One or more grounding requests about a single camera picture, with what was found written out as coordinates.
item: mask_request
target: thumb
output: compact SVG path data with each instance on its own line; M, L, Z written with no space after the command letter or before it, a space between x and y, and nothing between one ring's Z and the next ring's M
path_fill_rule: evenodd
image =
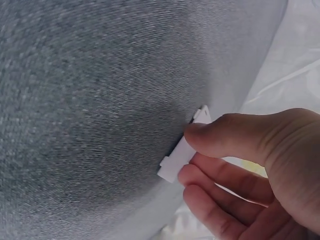
M184 136L197 152L213 158L237 157L261 166L272 140L288 121L272 115L225 114L210 124L190 124Z

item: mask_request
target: skin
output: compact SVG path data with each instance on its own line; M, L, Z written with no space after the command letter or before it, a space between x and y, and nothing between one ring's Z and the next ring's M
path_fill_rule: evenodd
M307 229L320 235L320 115L226 114L191 124L184 136L197 154L178 175L183 198L215 236L305 240ZM265 167L268 178L221 159L228 156Z

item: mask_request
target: gray fabric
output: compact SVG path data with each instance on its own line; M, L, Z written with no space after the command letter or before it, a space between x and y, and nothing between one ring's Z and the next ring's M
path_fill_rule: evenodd
M191 119L236 111L286 0L2 0L0 239L144 240Z

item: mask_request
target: textured fabric surface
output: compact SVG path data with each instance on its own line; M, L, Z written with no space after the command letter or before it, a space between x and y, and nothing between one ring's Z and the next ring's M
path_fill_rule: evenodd
M286 0L2 0L0 239L144 240L196 108L246 98Z

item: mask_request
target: white fabric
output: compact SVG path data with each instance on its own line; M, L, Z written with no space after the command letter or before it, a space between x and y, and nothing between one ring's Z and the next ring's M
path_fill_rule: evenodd
M271 114L289 108L320 113L319 0L290 0L285 17L241 112ZM232 159L238 165L240 160ZM254 166L244 164L257 171ZM157 240L214 240L183 204Z

